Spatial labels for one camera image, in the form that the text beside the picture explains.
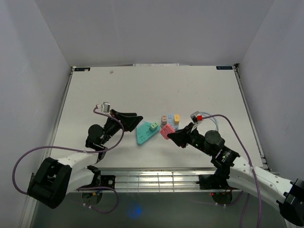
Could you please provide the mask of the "pink socket adapter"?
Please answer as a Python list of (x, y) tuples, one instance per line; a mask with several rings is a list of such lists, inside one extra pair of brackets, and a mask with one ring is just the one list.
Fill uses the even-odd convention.
[(170, 134), (170, 133), (175, 133), (175, 129), (170, 124), (164, 125), (162, 127), (162, 129), (160, 130), (160, 134), (166, 140), (169, 139), (168, 134)]

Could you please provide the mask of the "yellow plug adapter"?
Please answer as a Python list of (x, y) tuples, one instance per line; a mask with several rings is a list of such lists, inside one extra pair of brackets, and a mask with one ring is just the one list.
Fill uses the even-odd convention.
[(175, 125), (179, 125), (179, 123), (180, 123), (180, 115), (179, 114), (175, 114), (173, 120), (174, 120), (174, 124)]

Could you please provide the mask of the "light blue round power strip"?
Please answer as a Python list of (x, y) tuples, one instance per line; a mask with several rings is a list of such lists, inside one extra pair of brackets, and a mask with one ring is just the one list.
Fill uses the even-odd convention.
[(175, 117), (174, 114), (168, 114), (167, 115), (167, 124), (171, 125), (176, 130), (179, 127), (179, 122), (175, 122), (174, 117)]

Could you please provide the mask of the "teal triangular power strip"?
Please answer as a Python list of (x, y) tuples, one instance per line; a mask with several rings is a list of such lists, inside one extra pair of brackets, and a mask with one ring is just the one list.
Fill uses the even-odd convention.
[(160, 125), (156, 131), (151, 131), (149, 128), (150, 124), (152, 123), (141, 121), (140, 124), (136, 127), (136, 140), (138, 145), (143, 145), (160, 131)]

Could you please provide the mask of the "green two-tone plug adapter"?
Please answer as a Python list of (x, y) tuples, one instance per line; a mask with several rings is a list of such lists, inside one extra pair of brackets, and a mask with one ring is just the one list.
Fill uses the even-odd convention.
[(150, 130), (151, 131), (156, 131), (159, 127), (159, 124), (157, 122), (153, 122), (152, 124), (150, 124)]

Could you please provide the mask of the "brown two-tone plug adapter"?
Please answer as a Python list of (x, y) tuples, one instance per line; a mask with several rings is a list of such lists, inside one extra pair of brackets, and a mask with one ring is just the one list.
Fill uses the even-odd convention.
[(161, 125), (166, 125), (167, 124), (167, 115), (162, 115), (161, 116)]

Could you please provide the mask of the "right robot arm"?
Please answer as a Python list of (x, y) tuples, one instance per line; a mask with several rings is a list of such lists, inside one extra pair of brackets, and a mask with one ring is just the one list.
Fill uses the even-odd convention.
[(193, 129), (190, 123), (185, 128), (170, 133), (167, 137), (181, 147), (191, 145), (211, 156), (216, 171), (208, 178), (201, 178), (203, 189), (242, 190), (273, 206), (281, 216), (292, 224), (304, 225), (304, 182), (291, 181), (274, 175), (260, 167), (253, 167), (237, 152), (225, 146), (218, 131), (210, 130), (204, 135)]

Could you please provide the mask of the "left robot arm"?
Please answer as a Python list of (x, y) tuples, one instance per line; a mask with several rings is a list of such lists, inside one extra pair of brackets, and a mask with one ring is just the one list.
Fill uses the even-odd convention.
[(136, 113), (121, 113), (114, 109), (106, 117), (104, 126), (93, 124), (89, 127), (84, 150), (59, 159), (47, 157), (31, 179), (27, 194), (54, 209), (72, 191), (100, 187), (101, 171), (94, 165), (109, 151), (105, 144), (118, 131), (131, 132), (143, 120)]

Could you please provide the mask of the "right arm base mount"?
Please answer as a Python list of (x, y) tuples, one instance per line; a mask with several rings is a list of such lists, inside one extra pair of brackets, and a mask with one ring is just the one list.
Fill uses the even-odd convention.
[(239, 182), (233, 176), (219, 173), (201, 174), (198, 176), (196, 184), (199, 185), (201, 190), (245, 190), (247, 187), (246, 183)]

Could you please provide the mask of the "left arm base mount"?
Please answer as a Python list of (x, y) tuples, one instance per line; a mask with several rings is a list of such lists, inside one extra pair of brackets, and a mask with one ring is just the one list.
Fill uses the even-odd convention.
[(115, 188), (115, 175), (101, 175), (94, 177), (90, 184), (83, 185), (80, 188), (92, 188), (92, 187), (109, 187)]

